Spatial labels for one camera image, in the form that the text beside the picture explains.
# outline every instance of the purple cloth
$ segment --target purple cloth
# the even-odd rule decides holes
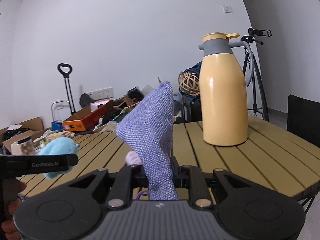
[[[177,200],[172,182],[173,92],[162,82],[117,125],[116,134],[138,153],[149,180],[150,200]]]

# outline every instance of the metal screw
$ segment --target metal screw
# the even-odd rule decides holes
[[[211,205],[211,201],[209,199],[206,198],[200,198],[196,201],[196,205],[198,207],[208,207]]]
[[[119,198],[114,198],[108,201],[108,205],[110,207],[121,207],[124,205],[124,202]]]

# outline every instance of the gray thermos neck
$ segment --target gray thermos neck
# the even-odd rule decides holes
[[[235,47],[245,47],[249,53],[249,59],[251,64],[254,64],[253,54],[251,48],[248,43],[245,41],[234,41],[228,42],[227,39],[211,39],[205,41],[203,44],[199,45],[199,49],[204,51],[204,57],[213,54],[220,54],[220,53],[229,53],[233,54],[231,48]],[[246,78],[246,85],[249,86],[252,76],[253,76],[253,66],[250,68],[250,74]]]

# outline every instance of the wall switch plate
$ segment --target wall switch plate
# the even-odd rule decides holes
[[[232,7],[228,5],[223,5],[223,11],[226,13],[233,13]]]
[[[92,91],[88,93],[89,97],[93,100],[101,100],[103,99],[103,90]]]
[[[103,98],[113,98],[113,88],[105,88],[103,91]]]

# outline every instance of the yellow lid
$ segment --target yellow lid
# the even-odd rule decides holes
[[[238,37],[240,37],[239,33],[231,33],[231,34],[209,33],[202,37],[202,42],[212,40],[212,39],[232,39],[232,38],[238,38]]]

